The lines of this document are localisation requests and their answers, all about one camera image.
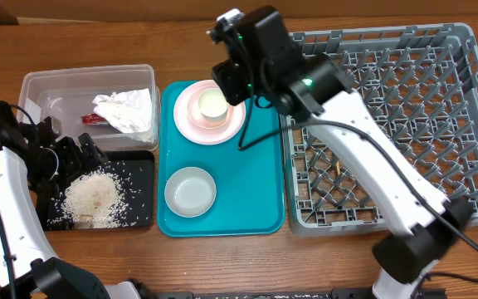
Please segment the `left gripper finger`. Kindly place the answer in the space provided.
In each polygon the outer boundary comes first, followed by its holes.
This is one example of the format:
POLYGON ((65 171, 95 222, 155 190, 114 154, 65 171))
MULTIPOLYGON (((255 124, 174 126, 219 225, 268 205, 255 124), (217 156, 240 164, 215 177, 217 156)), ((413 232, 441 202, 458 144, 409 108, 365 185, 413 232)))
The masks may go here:
POLYGON ((78 137, 80 142, 80 161, 84 170, 95 170, 109 161, 107 155, 95 144, 88 133, 78 137))
POLYGON ((71 137, 64 137, 58 141, 58 157, 62 179, 75 179, 80 175, 81 161, 78 149, 71 137))

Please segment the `red snack wrapper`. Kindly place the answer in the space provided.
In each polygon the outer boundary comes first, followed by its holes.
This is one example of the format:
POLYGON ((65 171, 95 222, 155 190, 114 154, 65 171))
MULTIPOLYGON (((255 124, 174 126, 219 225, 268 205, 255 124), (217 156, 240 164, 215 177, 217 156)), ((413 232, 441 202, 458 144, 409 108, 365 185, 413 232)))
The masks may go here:
POLYGON ((95 113, 83 115, 81 117, 81 122, 83 125, 109 125, 109 122, 106 119, 95 113))

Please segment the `white napkin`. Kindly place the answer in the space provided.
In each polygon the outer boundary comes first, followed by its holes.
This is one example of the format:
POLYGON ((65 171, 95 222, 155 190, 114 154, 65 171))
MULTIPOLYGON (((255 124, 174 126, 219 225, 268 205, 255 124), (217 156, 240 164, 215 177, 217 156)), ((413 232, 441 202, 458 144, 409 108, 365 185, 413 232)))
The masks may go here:
POLYGON ((153 101, 148 88, 97 95, 93 111, 122 133, 139 133, 151 129, 153 101))

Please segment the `white cup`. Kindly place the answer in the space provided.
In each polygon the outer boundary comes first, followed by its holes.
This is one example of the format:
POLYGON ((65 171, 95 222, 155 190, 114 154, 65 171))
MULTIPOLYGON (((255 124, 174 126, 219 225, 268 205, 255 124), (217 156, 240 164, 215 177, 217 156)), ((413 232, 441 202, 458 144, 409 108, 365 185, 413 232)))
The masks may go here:
POLYGON ((205 120, 217 123, 227 118, 229 104, 220 89, 208 88, 198 96, 198 109, 205 120))

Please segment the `pink plate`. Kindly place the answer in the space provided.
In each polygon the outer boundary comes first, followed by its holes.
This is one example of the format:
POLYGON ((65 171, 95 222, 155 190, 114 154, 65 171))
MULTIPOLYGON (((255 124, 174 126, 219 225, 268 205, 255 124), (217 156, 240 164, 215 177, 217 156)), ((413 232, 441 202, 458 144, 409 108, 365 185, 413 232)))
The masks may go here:
POLYGON ((203 87, 216 87, 211 80, 196 81, 178 96, 173 109, 173 118, 179 132, 188 140, 200 145, 218 145, 234 137, 241 129, 246 118, 244 103, 231 106, 232 112, 227 123, 216 129, 203 129, 196 126, 188 117, 188 100, 203 87))

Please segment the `grey bowl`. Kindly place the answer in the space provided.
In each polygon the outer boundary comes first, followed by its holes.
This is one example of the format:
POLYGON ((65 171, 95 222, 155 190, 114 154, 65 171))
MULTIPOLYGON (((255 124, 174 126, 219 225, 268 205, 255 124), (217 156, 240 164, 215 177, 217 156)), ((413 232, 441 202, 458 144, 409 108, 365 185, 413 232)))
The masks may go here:
POLYGON ((164 190, 168 208, 183 218, 195 218, 206 213, 217 196, 213 177, 204 169, 186 167, 172 174, 164 190))

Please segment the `pink small bowl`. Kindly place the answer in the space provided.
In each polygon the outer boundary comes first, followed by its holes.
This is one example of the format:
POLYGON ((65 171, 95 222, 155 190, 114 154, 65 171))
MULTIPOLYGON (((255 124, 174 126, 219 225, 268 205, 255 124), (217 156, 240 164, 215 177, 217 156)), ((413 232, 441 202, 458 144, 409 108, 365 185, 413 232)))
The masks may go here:
POLYGON ((227 113, 227 118, 223 122, 217 122, 217 123, 212 123, 207 120, 205 120, 202 117, 202 114, 200 113, 198 109, 198 96, 201 94, 202 91, 208 89, 208 88, 216 88, 216 87, 203 87, 197 90, 192 97, 188 100, 188 117, 189 119, 198 127, 201 127, 203 129, 216 129, 220 126, 223 126, 225 123, 228 122, 230 118, 230 114, 232 112, 232 108, 229 105, 229 110, 227 113))

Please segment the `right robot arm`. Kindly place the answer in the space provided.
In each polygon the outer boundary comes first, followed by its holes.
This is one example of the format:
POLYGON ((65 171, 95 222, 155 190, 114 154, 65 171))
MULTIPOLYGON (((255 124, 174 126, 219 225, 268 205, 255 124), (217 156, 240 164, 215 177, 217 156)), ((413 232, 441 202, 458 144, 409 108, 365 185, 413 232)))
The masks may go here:
POLYGON ((293 117, 343 162, 383 215, 389 233, 373 247, 381 267, 373 297, 414 297, 470 222, 469 203, 449 199, 412 167, 345 71, 324 53, 304 55, 274 7, 232 9, 209 36, 227 48, 227 60, 212 69, 227 102, 261 96, 293 117))

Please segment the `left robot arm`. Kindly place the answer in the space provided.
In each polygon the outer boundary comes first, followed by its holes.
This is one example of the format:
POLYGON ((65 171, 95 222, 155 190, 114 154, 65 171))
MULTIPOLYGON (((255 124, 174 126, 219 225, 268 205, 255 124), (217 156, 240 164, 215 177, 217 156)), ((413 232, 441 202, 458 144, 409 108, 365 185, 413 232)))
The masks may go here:
POLYGON ((0 298, 145 298, 135 280, 104 285, 61 260, 43 230, 50 199, 105 163, 88 134, 60 137, 50 117, 20 123, 0 100, 0 298))

